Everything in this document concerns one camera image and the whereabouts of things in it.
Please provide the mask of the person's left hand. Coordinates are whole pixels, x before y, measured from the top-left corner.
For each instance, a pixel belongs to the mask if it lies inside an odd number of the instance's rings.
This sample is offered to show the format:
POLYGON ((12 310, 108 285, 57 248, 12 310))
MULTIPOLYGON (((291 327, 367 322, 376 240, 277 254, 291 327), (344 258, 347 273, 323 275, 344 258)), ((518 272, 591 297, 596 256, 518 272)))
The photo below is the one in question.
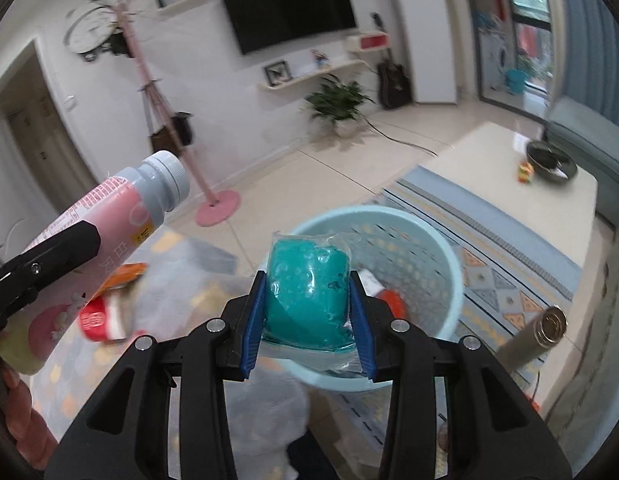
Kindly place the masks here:
POLYGON ((31 390, 16 370, 0 360, 0 374, 7 387, 6 425, 21 456, 35 469, 46 469, 58 442, 45 419, 33 408, 31 390))

